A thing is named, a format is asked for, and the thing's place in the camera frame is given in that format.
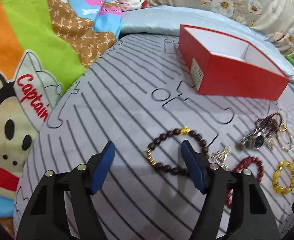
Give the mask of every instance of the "colorful blanket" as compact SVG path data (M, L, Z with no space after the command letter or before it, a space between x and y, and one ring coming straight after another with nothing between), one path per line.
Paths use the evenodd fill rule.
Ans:
M118 38L117 0L0 1L0 216L61 96Z

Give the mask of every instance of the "watch face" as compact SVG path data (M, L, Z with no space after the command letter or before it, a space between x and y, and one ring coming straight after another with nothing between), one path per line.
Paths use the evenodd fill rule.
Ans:
M264 145L265 138L262 135L258 135L255 139L254 146L256 149L259 149Z

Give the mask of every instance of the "red mouth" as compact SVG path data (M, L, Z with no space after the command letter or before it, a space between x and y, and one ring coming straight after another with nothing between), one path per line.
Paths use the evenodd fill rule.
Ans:
M147 7L148 7L147 0L144 0L143 3L142 3L142 9L145 9Z
M0 187L16 191L19 178L0 167Z

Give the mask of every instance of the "orange fabric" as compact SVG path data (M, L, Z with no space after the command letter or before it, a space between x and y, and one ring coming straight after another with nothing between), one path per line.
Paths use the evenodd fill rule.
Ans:
M7 80L14 76L23 52L0 2L0 71Z

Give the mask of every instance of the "dark brown beaded bracelet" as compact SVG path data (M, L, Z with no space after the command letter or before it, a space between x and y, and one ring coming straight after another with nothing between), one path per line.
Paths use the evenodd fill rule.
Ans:
M183 128L176 128L172 131L167 131L166 133L162 133L159 135L159 137L155 138L153 142L149 143L147 146L147 150L145 151L146 159L148 162L154 167L156 171L164 171L165 173L170 172L172 175L181 175L185 176L188 175L187 169L183 169L180 167L174 167L172 168L170 165L163 165L162 163L156 163L156 161L152 158L152 152L154 149L156 149L157 146L160 145L162 141L165 141L167 138L173 137L174 135L189 135L193 137L201 147L201 152L204 154L207 158L208 156L208 150L209 148L206 146L207 142L202 138L202 135L200 133L196 133L196 131L191 130L190 128L184 126Z

